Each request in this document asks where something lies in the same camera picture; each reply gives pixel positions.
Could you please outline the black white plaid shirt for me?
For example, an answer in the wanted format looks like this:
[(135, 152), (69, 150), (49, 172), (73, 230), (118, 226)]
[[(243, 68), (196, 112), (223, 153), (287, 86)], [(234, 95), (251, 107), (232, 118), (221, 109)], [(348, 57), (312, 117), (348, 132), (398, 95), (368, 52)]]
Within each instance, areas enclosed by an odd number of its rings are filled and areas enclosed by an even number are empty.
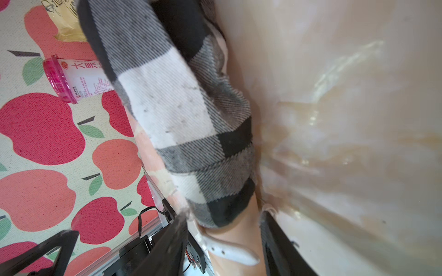
[(78, 1), (77, 11), (114, 90), (199, 224), (231, 224), (255, 191), (252, 117), (226, 74), (214, 3)]

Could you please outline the mannequin hand and forearm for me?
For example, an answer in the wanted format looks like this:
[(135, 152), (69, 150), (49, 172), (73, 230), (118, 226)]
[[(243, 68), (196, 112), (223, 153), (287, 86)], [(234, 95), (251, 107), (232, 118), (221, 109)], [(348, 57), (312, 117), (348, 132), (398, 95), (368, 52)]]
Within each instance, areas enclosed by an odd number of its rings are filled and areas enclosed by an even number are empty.
[[(153, 145), (146, 135), (144, 129), (125, 110), (131, 129), (134, 133), (136, 145), (140, 151), (144, 168), (150, 187), (156, 195), (166, 198), (176, 212), (187, 210), (187, 203), (182, 194), (176, 190), (169, 173), (165, 170), (164, 164), (158, 154), (154, 151)], [(196, 224), (193, 215), (189, 215), (188, 229), (201, 245), (216, 276), (265, 276), (264, 254), (262, 250), (261, 234), (259, 227), (260, 210), (254, 193), (249, 200), (246, 209), (228, 226), (223, 228), (203, 228)], [(206, 238), (210, 237), (221, 245), (234, 243), (253, 251), (260, 259), (260, 263), (254, 266), (246, 266), (232, 259), (226, 259), (215, 255), (207, 248)]]

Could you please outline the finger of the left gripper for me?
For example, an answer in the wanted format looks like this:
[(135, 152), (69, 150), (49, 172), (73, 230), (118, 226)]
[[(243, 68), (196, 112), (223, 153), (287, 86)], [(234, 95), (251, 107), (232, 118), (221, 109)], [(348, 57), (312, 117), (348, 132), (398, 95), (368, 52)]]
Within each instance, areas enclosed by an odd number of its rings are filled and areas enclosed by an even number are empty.
[(63, 276), (79, 237), (78, 231), (65, 230), (50, 237), (27, 252), (1, 264), (2, 276), (15, 276), (54, 248), (58, 256), (51, 267), (32, 271), (29, 276)]

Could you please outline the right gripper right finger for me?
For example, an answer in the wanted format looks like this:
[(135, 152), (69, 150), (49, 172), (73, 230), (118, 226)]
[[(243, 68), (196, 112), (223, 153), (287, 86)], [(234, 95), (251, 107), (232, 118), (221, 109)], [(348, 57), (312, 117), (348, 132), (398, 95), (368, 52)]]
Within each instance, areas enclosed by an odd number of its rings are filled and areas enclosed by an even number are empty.
[(268, 211), (261, 214), (260, 230), (268, 276), (317, 276)]

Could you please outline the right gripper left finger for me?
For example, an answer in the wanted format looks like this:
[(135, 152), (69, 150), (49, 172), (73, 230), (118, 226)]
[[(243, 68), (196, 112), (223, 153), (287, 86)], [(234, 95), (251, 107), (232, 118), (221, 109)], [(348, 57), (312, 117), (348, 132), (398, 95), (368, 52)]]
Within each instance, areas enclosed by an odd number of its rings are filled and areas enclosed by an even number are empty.
[(152, 252), (132, 274), (134, 276), (182, 276), (187, 243), (186, 216), (180, 214), (168, 226)]

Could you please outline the rose gold wrist watch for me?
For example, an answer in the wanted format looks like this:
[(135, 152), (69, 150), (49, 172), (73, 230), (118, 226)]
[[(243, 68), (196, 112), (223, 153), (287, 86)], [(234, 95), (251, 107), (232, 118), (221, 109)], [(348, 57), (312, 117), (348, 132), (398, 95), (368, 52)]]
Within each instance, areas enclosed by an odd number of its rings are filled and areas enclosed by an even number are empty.
[[(251, 218), (248, 218), (249, 213), (253, 213), (253, 210), (249, 210), (250, 208), (251, 207), (247, 207), (246, 210), (240, 213), (240, 215), (237, 216), (231, 224), (224, 227), (225, 231), (233, 231), (233, 229), (238, 228), (240, 224), (244, 224), (243, 221), (251, 220)], [(268, 211), (272, 216), (278, 213), (278, 211), (271, 204), (264, 204), (262, 207), (262, 211)], [(206, 228), (201, 226), (196, 221), (194, 214), (191, 214), (190, 212), (187, 214), (187, 222), (193, 223), (193, 225), (195, 225), (195, 228), (199, 231), (199, 235), (201, 236), (202, 243), (206, 246), (208, 252), (212, 255), (248, 267), (257, 267), (264, 265), (262, 257), (260, 257), (251, 248), (248, 248), (247, 246), (240, 243), (226, 241), (220, 238), (215, 238), (214, 236), (210, 236), (207, 233)]]

